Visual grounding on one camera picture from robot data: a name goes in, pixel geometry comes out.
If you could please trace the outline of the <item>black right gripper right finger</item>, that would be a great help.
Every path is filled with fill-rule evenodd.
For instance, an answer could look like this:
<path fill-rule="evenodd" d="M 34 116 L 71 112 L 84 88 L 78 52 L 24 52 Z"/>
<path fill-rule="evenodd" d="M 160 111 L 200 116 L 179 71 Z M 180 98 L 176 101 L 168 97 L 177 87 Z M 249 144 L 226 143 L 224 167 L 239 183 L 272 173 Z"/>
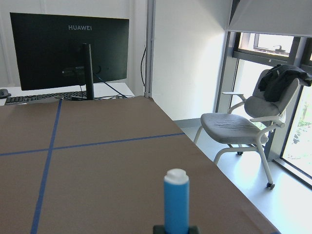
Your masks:
<path fill-rule="evenodd" d="M 188 234 L 200 234 L 200 229 L 198 226 L 190 226 L 188 229 Z"/>

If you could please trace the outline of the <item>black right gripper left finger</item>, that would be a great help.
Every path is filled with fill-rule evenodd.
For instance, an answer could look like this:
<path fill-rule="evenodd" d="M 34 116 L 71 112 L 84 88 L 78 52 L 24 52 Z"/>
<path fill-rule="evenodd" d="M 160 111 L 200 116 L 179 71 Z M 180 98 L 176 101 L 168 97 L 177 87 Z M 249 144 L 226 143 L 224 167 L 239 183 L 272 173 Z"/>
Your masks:
<path fill-rule="evenodd" d="M 164 225 L 154 225 L 153 234 L 166 234 Z"/>

